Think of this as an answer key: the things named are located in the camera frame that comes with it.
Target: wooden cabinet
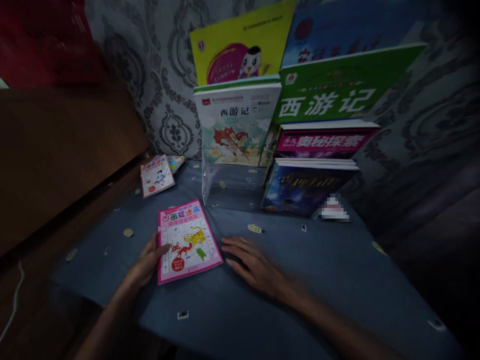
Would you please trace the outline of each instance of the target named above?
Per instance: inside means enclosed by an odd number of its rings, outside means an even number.
[[[148,147],[112,84],[0,90],[0,256]]]

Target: clear acrylic book stand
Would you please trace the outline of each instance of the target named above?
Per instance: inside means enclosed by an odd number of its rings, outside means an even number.
[[[203,204],[207,208],[261,211],[267,168],[213,163],[206,152],[204,146],[201,154]]]

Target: red fabric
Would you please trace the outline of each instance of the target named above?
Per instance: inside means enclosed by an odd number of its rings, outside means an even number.
[[[0,78],[11,88],[104,79],[84,0],[0,0]]]

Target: magenta book cover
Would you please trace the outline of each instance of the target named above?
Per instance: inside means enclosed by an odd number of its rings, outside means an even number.
[[[158,213],[158,284],[201,273],[224,262],[199,200]]]
[[[284,130],[275,158],[350,159],[379,129]]]

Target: red circle label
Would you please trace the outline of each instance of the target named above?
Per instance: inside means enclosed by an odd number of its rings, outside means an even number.
[[[185,267],[185,261],[181,257],[176,257],[171,262],[173,271],[182,271]]]

